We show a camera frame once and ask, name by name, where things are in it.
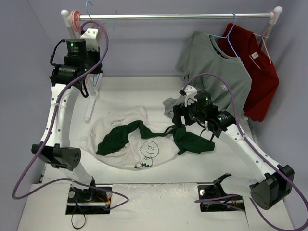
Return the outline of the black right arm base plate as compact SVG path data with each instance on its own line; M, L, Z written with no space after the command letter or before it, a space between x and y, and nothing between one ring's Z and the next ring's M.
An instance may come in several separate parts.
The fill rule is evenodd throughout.
M221 186L221 182L230 177L231 174L224 174L211 184L199 184L197 186L201 212L232 212L242 211L245 213L243 198L239 195L231 197L226 194Z

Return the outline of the white and green t-shirt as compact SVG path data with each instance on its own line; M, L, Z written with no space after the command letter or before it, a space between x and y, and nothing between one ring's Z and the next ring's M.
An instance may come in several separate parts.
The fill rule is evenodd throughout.
M101 162L125 170L152 168L185 152L200 154L215 148L214 142L185 127L149 122L141 106L98 119L79 146Z

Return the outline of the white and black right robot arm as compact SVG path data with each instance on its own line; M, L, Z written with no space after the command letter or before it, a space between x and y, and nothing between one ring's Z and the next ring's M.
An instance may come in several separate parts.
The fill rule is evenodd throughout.
M236 177L224 174L213 184L218 198L236 194L251 198L260 208L269 210L291 193L294 170L280 165L258 147L243 131L236 119L227 111L219 111L212 104L210 94L198 92L188 86L181 90L184 102L173 106L172 122L177 126L198 123L227 144L249 167L254 177Z

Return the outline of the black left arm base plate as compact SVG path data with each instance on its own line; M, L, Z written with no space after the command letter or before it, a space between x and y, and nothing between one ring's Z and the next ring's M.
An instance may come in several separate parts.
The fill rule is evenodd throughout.
M110 214L111 196L107 192L95 190L91 198L85 192L71 186L69 188L66 215Z

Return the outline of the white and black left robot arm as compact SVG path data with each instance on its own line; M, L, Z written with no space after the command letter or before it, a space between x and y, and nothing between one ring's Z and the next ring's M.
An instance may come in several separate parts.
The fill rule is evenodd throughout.
M96 197L94 178L82 166L81 150L70 146L70 125L76 99L88 74L99 73L100 53L89 52L86 41L70 38L62 42L67 45L63 64L51 62L51 105L48 122L39 144L31 151L39 159L63 172L79 190L79 197L90 202Z

